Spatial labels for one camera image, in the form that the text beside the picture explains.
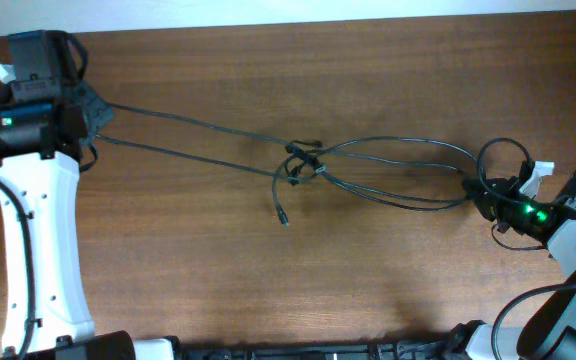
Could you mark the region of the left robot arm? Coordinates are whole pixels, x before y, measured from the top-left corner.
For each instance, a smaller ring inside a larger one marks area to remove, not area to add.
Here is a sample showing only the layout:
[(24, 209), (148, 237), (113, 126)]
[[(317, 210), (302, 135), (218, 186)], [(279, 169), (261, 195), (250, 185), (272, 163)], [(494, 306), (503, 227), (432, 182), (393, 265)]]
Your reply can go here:
[(124, 331), (95, 332), (81, 279), (76, 194), (83, 148), (109, 107), (84, 81), (87, 52), (74, 35), (8, 36), (0, 65), (0, 207), (7, 272), (5, 359), (133, 359)]

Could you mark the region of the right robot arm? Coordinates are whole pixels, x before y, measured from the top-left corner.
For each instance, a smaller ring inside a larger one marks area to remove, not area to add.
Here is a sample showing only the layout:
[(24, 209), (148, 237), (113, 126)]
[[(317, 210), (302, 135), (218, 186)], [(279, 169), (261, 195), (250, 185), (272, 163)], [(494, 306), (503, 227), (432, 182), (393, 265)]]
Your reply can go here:
[(576, 359), (576, 172), (550, 203), (535, 197), (551, 162), (524, 164), (508, 179), (467, 179), (462, 186), (493, 229), (536, 240), (559, 264), (566, 280), (528, 291), (504, 307), (495, 322), (475, 322), (467, 359)]

